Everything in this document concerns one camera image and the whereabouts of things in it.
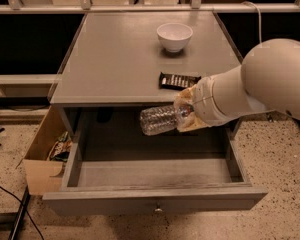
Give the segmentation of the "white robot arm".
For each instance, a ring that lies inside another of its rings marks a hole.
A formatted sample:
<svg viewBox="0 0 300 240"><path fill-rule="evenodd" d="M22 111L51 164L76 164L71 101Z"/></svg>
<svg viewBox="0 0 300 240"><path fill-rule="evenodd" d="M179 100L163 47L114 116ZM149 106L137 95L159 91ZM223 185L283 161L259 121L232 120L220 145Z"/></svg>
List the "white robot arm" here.
<svg viewBox="0 0 300 240"><path fill-rule="evenodd" d="M180 132L269 111L300 120L300 42L271 39L257 45L241 65L181 91L174 107Z"/></svg>

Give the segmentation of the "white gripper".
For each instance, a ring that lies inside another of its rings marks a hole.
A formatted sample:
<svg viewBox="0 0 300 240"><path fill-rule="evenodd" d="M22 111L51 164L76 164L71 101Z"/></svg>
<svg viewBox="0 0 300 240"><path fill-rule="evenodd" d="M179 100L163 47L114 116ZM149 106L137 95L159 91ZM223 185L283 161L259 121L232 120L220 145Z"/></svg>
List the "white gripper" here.
<svg viewBox="0 0 300 240"><path fill-rule="evenodd" d="M178 93L173 106L179 108L184 105L193 105L195 112L191 112L186 117L177 117L177 130L179 132L221 126L231 121L231 118L217 107L213 95L213 85L213 77L204 77L196 85Z"/></svg>

